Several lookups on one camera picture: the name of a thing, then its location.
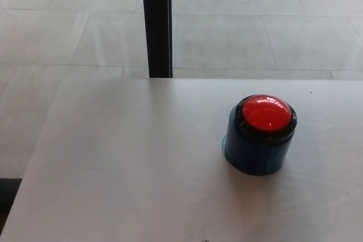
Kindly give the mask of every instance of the table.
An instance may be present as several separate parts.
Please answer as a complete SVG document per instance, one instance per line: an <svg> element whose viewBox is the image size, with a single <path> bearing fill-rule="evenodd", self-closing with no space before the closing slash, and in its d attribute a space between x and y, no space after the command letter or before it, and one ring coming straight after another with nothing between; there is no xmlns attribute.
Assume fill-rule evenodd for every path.
<svg viewBox="0 0 363 242"><path fill-rule="evenodd" d="M224 159L230 109L285 99L279 172ZM62 83L0 242L361 241L363 83L72 79Z"/></svg>

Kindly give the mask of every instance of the tiled floor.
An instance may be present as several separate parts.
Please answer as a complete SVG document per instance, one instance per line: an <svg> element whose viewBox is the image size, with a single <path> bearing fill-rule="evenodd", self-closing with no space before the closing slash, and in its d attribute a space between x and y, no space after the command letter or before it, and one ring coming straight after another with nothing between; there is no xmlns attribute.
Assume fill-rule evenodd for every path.
<svg viewBox="0 0 363 242"><path fill-rule="evenodd" d="M173 0L179 78L363 79L362 0ZM0 177L66 76L147 77L142 0L0 0Z"/></svg>

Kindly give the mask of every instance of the button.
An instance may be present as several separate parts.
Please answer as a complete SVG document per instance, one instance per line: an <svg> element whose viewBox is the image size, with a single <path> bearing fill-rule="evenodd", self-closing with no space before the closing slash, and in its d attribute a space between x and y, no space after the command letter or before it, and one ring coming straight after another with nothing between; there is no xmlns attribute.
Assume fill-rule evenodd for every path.
<svg viewBox="0 0 363 242"><path fill-rule="evenodd" d="M244 119L258 130L276 132L287 126L291 110L286 102L273 96L256 95L243 103Z"/></svg>

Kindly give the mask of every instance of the black pole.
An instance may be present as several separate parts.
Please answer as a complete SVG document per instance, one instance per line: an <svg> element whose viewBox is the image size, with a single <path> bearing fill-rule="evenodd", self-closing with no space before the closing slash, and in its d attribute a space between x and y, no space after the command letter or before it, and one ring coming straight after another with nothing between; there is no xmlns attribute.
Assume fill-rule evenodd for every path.
<svg viewBox="0 0 363 242"><path fill-rule="evenodd" d="M0 213L8 213L22 179L0 179Z"/></svg>
<svg viewBox="0 0 363 242"><path fill-rule="evenodd" d="M171 0L143 0L149 77L172 78Z"/></svg>

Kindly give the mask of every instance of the tabletop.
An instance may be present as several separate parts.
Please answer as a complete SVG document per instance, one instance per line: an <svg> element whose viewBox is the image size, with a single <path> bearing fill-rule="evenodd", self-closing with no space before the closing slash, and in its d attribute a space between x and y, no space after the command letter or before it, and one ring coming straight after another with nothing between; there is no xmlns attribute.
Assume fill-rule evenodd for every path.
<svg viewBox="0 0 363 242"><path fill-rule="evenodd" d="M223 157L230 110L270 94L297 112L283 168ZM0 242L361 241L363 82L68 79Z"/></svg>

